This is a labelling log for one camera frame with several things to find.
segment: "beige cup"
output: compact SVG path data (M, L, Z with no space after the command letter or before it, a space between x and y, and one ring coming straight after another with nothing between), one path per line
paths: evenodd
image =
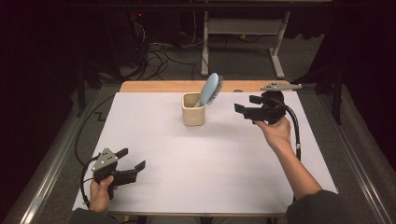
M200 92L188 92L181 97L183 123L186 126L200 126L205 123L205 106L194 107L200 94Z

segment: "hand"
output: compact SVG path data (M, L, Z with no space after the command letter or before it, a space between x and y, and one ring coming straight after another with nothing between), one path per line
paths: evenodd
M285 117L282 117L273 125L269 125L260 120L254 120L254 122L262 129L268 145L275 154L282 150L292 151L290 142L290 122Z
M113 180L114 176L110 175L108 178L102 180L100 184L94 180L91 182L90 210L103 214L107 213L108 205L110 204L107 188Z

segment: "dark background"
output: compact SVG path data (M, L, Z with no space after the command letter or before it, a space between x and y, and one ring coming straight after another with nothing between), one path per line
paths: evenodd
M120 10L106 15L100 12L66 13L57 8L55 2L45 0L34 3L3 1L0 4L2 220L70 112L73 103L69 95L77 86L78 64L87 62L82 67L84 78L93 88L98 88L98 72L108 72L121 78L119 63L139 61L138 51L122 49L139 49L141 46L136 45L134 32L128 27L131 15L139 19L136 12ZM213 17L229 16L211 13ZM278 13L271 11L266 15ZM197 30L202 31L203 13L197 12L196 15ZM182 38L180 31L193 33L191 25L186 23L192 20L190 13L144 12L144 16L141 22L148 28L148 35L175 46ZM396 153L391 141L396 136L392 89L396 75L393 60L396 36L391 31L391 21L396 21L395 16L385 1L372 3L364 10L299 10L291 13L285 37L303 34L305 38L311 38L326 33L311 70L333 62L334 58L341 62L344 83L356 107L395 169ZM109 22L111 34L105 27L106 22ZM111 39L117 52L111 46ZM333 77L333 74L325 73L323 76ZM310 82L322 80L323 77L314 77Z

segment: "white table surface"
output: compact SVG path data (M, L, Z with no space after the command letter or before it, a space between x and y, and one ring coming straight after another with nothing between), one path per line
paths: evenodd
M303 165L324 189L336 192L297 93L283 93L299 121ZM93 156L105 147L113 152L128 147L129 154L119 160L117 169L134 169L144 160L146 168L136 183L115 191L109 212L284 214L293 194L276 155L262 131L233 109L234 103L258 107L248 101L250 94L261 93L222 92L206 106L203 126L186 127L181 92L117 93ZM294 130L291 141L294 147ZM85 184L87 194L89 185ZM82 203L79 193L73 209L86 208Z

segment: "gray carpet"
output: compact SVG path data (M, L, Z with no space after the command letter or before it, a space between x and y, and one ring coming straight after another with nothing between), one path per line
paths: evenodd
M300 37L292 40L285 39L279 52L279 58L286 74L286 80L291 81L306 74L320 41L321 38L311 40L303 40ZM267 48L272 47L273 44L274 39L272 37L265 37L254 43L229 40L227 47L222 49L224 42L221 39L214 38L211 41L211 46L215 47L215 49L211 49L209 54L210 70L223 75L224 79L228 80L276 79L275 71L267 53ZM169 58L178 61L178 63L168 61L166 70L160 74L161 77L154 77L153 79L204 79L200 76L201 48L174 49L167 47L166 53ZM155 60L151 61L151 65L155 65ZM127 67L123 68L124 74L128 74L130 71ZM148 70L145 77L152 73L154 72ZM89 108L89 112L120 89L120 83L108 80L104 82L106 84L97 93L92 106ZM312 85L306 85L303 90L298 91L298 94L334 183L341 190L341 195L351 215L354 217L355 223L378 223L372 207L363 194L361 183L351 169L343 140L340 138L339 132L334 128L332 117L329 116L321 96L315 94ZM95 112L101 112L102 117L105 118L111 102L112 99L107 100ZM98 116L99 114L92 114L78 139L78 155L84 161L92 156L105 124L103 121L98 120ZM395 173L375 144L375 140L367 131L345 87L342 103L342 121L342 129L349 143L359 150L357 152L359 159L367 175L373 181L384 206L388 211L396 211ZM73 125L65 124L65 128L73 129L74 127ZM45 203L41 207L39 216L35 218L35 223L67 223L72 214L71 208L78 193L81 165L75 158L73 148L69 148L69 150L70 152L64 162L63 169L59 177L54 180L53 189L44 201ZM31 184L13 206L5 223L20 223L55 154L56 149L49 151L49 154L42 161L35 176L32 178ZM285 223L285 220L280 219L280 223Z

